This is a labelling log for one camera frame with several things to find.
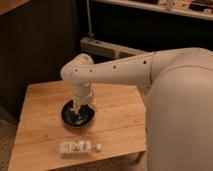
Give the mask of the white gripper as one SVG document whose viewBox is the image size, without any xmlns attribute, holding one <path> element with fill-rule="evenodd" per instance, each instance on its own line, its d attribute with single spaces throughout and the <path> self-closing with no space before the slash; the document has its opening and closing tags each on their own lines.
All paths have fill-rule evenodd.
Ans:
<svg viewBox="0 0 213 171">
<path fill-rule="evenodd" d="M 94 92 L 90 83 L 73 86 L 73 109 L 78 116 L 84 115 L 84 105 L 88 105 L 93 110 L 96 109 L 94 103 Z"/>
</svg>

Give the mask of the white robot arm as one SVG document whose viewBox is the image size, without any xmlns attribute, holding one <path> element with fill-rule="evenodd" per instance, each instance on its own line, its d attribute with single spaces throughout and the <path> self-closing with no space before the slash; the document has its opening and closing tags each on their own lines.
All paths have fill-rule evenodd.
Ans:
<svg viewBox="0 0 213 171">
<path fill-rule="evenodd" d="M 213 171 L 213 52 L 181 48 L 96 64 L 80 54 L 63 66 L 73 89 L 64 123 L 94 116 L 93 83 L 135 85 L 146 107 L 147 171 Z"/>
</svg>

